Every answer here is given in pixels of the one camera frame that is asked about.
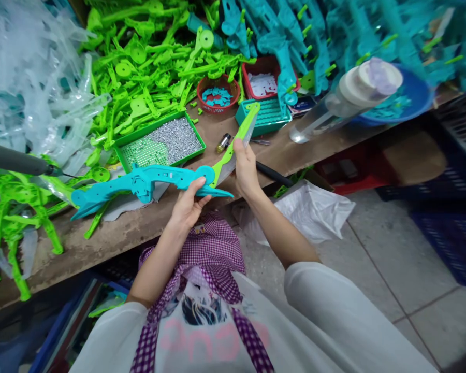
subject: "green plastic tray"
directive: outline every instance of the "green plastic tray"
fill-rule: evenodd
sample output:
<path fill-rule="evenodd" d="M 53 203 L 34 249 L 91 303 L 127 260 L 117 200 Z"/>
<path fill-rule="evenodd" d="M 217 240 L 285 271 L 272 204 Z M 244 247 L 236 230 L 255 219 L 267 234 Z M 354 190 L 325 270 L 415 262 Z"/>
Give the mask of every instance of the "green plastic tray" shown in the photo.
<path fill-rule="evenodd" d="M 246 106 L 252 102 L 260 103 L 260 111 L 257 114 L 254 132 L 252 137 L 260 136 L 268 132 L 279 130 L 285 124 L 292 120 L 292 114 L 288 106 L 285 112 L 281 112 L 278 98 L 268 98 L 264 100 L 245 100 L 243 101 L 235 114 L 238 125 L 241 125 L 245 117 L 249 114 Z"/>
<path fill-rule="evenodd" d="M 180 159 L 177 162 L 174 162 L 173 164 L 168 164 L 167 147 L 163 143 L 149 140 L 142 144 L 138 142 L 142 137 L 163 126 L 167 122 L 182 117 L 185 117 L 186 120 L 188 120 L 188 123 L 192 127 L 193 132 L 195 132 L 199 142 L 202 144 L 202 149 L 190 154 L 185 158 Z M 123 165 L 124 171 L 129 174 L 133 170 L 133 167 L 131 166 L 132 162 L 130 161 L 131 159 L 135 159 L 136 163 L 138 163 L 138 166 L 140 167 L 146 167 L 151 164 L 177 166 L 204 153 L 206 150 L 206 144 L 198 134 L 197 129 L 188 116 L 188 113 L 186 113 L 186 111 L 182 111 L 162 118 L 147 127 L 141 128 L 137 131 L 134 131 L 133 133 L 130 133 L 129 135 L 121 137 L 119 140 L 116 140 L 114 149 L 118 155 L 119 160 L 121 161 L 121 164 Z"/>

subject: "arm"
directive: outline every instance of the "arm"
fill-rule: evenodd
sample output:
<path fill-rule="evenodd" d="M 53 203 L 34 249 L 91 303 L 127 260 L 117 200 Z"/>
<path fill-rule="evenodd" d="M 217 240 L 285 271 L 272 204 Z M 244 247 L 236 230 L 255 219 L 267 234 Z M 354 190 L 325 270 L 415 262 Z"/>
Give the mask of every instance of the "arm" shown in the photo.
<path fill-rule="evenodd" d="M 285 269 L 297 262 L 321 262 L 314 247 L 276 208 L 260 188 L 255 154 L 241 140 L 233 144 L 237 156 L 237 189 L 258 219 L 269 245 Z"/>
<path fill-rule="evenodd" d="M 190 229 L 197 222 L 202 207 L 211 200 L 208 195 L 195 202 L 195 193 L 206 180 L 200 178 L 181 192 L 157 246 L 138 271 L 126 302 L 138 302 L 150 308 L 160 297 L 169 281 L 174 265 Z"/>

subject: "checkered fabric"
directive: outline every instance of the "checkered fabric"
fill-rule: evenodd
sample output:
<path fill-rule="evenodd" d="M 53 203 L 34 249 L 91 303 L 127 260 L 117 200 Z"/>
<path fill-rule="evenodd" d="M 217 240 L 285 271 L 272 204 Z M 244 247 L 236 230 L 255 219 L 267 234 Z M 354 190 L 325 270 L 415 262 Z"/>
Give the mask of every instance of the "checkered fabric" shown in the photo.
<path fill-rule="evenodd" d="M 184 289 L 187 279 L 193 281 L 200 277 L 197 268 L 200 268 L 202 278 L 207 281 L 209 288 L 230 305 L 233 321 L 256 370 L 274 371 L 259 335 L 248 318 L 237 308 L 241 306 L 242 296 L 231 272 L 245 274 L 245 263 L 238 237 L 228 222 L 217 212 L 207 214 L 198 224 L 203 224 L 203 228 L 200 233 L 194 228 L 190 231 L 171 279 L 160 298 L 149 309 L 131 372 L 154 372 L 161 312 L 172 296 L 179 289 Z M 140 268 L 154 248 L 155 246 L 152 246 L 144 250 L 140 256 Z"/>

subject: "white shirt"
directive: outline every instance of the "white shirt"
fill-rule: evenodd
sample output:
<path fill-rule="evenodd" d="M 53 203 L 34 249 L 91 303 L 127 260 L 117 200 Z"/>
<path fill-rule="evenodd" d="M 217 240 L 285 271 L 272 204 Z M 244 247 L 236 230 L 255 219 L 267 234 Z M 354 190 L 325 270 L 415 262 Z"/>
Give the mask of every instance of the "white shirt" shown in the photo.
<path fill-rule="evenodd" d="M 286 271 L 288 302 L 240 273 L 234 278 L 243 313 L 277 372 L 436 372 L 350 280 L 323 264 L 297 263 Z M 146 315 L 136 302 L 103 314 L 71 372 L 129 372 Z M 163 312 L 155 371 L 219 367 L 255 372 L 227 304 L 189 281 Z"/>

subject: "white plastic bag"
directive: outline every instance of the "white plastic bag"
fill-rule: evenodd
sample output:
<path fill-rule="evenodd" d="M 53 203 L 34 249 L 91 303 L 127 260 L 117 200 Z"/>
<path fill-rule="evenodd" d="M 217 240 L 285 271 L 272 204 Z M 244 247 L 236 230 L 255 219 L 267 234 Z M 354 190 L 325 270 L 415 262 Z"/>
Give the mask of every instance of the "white plastic bag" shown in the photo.
<path fill-rule="evenodd" d="M 342 239 L 340 230 L 356 205 L 348 198 L 321 189 L 307 180 L 300 180 L 281 198 L 272 198 L 272 201 L 313 244 Z M 259 222 L 246 203 L 235 205 L 232 213 L 247 236 L 261 245 L 269 246 Z"/>

